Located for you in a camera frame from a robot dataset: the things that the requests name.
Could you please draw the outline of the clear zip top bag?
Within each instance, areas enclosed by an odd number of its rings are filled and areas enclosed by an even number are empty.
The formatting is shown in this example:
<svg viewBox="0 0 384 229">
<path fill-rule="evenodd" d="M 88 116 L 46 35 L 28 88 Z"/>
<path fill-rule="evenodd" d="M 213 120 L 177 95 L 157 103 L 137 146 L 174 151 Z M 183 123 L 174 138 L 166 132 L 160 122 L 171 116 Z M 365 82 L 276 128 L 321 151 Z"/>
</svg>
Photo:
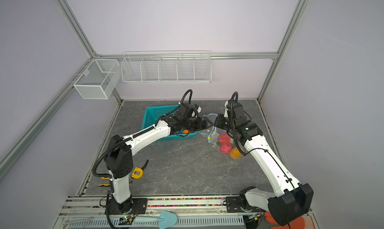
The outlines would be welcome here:
<svg viewBox="0 0 384 229">
<path fill-rule="evenodd" d="M 215 126 L 217 117 L 218 115 L 215 113 L 203 115 L 203 119 L 207 123 L 207 128 L 200 131 L 199 134 L 205 137 L 209 145 L 216 151 L 224 155 L 229 155 L 232 160 L 241 158 L 243 155 L 238 150 L 234 140 L 227 134 L 226 130 Z"/>
</svg>

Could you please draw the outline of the red pepper toy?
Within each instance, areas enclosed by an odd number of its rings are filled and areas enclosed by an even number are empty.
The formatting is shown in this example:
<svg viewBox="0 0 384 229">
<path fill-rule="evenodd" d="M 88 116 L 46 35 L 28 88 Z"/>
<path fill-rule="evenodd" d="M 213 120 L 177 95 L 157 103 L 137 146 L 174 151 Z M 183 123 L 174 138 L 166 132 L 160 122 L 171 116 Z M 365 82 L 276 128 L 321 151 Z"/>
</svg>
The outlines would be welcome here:
<svg viewBox="0 0 384 229">
<path fill-rule="evenodd" d="M 220 144 L 231 144 L 232 138 L 228 134 L 221 134 L 218 136 L 218 143 Z"/>
</svg>

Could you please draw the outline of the pink dragon fruit toy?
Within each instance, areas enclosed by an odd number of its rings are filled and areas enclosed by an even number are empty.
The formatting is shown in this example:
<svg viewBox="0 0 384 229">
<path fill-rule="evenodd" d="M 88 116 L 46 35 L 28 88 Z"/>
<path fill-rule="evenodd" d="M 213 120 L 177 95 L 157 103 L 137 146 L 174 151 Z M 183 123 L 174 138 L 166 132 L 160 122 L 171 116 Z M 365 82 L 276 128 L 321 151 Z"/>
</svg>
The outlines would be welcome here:
<svg viewBox="0 0 384 229">
<path fill-rule="evenodd" d="M 220 152 L 222 154 L 229 154 L 232 150 L 232 145 L 231 144 L 221 144 L 220 146 Z"/>
</svg>

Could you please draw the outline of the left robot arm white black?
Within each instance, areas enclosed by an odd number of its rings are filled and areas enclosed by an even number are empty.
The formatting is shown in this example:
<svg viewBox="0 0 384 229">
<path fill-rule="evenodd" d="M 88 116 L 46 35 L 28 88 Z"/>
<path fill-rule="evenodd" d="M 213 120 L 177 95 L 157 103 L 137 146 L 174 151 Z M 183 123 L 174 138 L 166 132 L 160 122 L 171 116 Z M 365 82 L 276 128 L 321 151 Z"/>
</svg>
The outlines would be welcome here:
<svg viewBox="0 0 384 229">
<path fill-rule="evenodd" d="M 158 116 L 146 128 L 127 136 L 115 135 L 111 138 L 108 148 L 92 167 L 94 177 L 109 181 L 107 206 L 115 205 L 119 214 L 133 210 L 135 203 L 130 186 L 138 166 L 134 158 L 143 155 L 144 149 L 165 138 L 183 140 L 192 137 L 206 128 L 201 108 L 192 102 L 192 95 L 192 89 L 188 89 L 177 105 Z"/>
</svg>

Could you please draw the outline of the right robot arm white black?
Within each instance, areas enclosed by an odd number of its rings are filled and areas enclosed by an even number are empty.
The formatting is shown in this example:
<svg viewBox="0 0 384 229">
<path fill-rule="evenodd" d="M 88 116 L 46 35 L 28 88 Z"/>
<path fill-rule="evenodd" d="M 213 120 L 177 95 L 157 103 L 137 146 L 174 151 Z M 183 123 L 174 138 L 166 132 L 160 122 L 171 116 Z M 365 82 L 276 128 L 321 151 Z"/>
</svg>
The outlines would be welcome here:
<svg viewBox="0 0 384 229">
<path fill-rule="evenodd" d="M 244 107 L 234 92 L 225 104 L 225 112 L 219 114 L 214 126 L 225 130 L 244 157 L 251 155 L 267 176 L 273 191 L 257 188 L 243 192 L 245 204 L 271 214 L 280 226 L 289 226 L 294 220 L 309 212 L 314 190 L 302 184 L 282 163 L 269 146 L 257 124 L 248 120 Z"/>
</svg>

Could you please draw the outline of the orange gloved hand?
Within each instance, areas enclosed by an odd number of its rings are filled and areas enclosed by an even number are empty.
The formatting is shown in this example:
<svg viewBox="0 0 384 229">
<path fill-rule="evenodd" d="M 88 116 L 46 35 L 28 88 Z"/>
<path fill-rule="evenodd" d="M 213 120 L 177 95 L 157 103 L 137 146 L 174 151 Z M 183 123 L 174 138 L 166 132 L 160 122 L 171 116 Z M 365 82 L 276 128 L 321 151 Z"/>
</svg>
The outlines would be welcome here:
<svg viewBox="0 0 384 229">
<path fill-rule="evenodd" d="M 268 223 L 273 225 L 272 229 L 304 229 L 306 226 L 306 219 L 304 216 L 292 221 L 290 225 L 285 226 L 280 226 L 269 212 L 265 212 L 264 217 Z"/>
</svg>

